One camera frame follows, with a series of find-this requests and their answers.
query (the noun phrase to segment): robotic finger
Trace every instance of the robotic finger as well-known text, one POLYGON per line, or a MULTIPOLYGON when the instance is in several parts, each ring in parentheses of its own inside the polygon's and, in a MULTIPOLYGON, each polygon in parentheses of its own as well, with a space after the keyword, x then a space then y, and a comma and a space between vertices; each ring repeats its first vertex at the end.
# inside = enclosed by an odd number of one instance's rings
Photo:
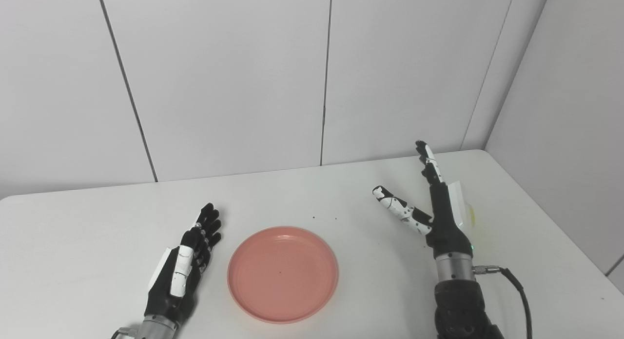
POLYGON ((403 199, 395 197, 383 186, 378 185, 372 190, 372 194, 385 208, 390 210, 398 219, 421 235, 431 232, 431 216, 419 210, 415 206, 408 206, 403 199))

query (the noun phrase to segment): robotic hand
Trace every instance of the robotic hand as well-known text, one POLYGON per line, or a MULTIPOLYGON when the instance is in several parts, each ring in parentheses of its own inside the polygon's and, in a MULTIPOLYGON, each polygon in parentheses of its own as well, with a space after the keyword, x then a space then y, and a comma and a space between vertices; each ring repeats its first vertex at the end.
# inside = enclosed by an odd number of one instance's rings
POLYGON ((212 248, 221 240, 219 211, 204 206, 195 225, 186 231, 180 245, 167 249, 154 276, 138 331, 119 328, 112 339, 126 335, 137 339, 172 339, 195 309, 195 291, 210 261, 212 248))
MULTIPOLYGON (((502 339, 499 328, 486 315, 485 302, 475 274, 501 272, 521 292, 520 283, 506 268, 472 266, 472 245, 462 230, 470 221, 459 182, 446 184, 435 157, 424 141, 416 142, 416 150, 424 164, 423 176, 429 182, 433 218, 408 206, 383 186, 372 193, 382 205, 412 229, 426 236, 433 248, 439 282, 435 286, 435 328, 439 339, 502 339)), ((527 312, 527 337, 530 338, 530 313, 527 312)))

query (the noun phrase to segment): black finger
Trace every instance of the black finger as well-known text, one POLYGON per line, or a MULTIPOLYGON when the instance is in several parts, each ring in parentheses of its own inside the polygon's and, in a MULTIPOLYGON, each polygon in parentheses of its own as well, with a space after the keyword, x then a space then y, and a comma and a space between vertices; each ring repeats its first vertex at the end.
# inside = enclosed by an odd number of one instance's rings
POLYGON ((208 213, 209 211, 212 211, 215 209, 215 206, 212 205, 212 202, 209 202, 206 204, 206 206, 201 208, 201 213, 208 213))
POLYGON ((424 157, 429 157, 426 147, 427 143, 425 143, 424 141, 419 140, 416 142, 416 151, 424 157))
POLYGON ((201 228, 194 226, 184 233, 182 240, 180 241, 180 245, 185 245, 195 250, 199 242, 202 240, 203 235, 201 235, 201 228))
POLYGON ((205 228, 207 223, 212 223, 212 221, 218 218, 219 218, 219 210, 210 210, 205 213, 204 212, 200 213, 199 217, 197 218, 197 223, 200 223, 201 227, 205 228))
POLYGON ((219 230, 219 228, 221 228, 221 221, 219 219, 210 223, 208 226, 204 226, 204 230, 206 231, 206 238, 209 239, 212 234, 219 230))
POLYGON ((212 250, 212 248, 221 240, 221 233, 215 233, 212 237, 208 239, 208 250, 212 250))

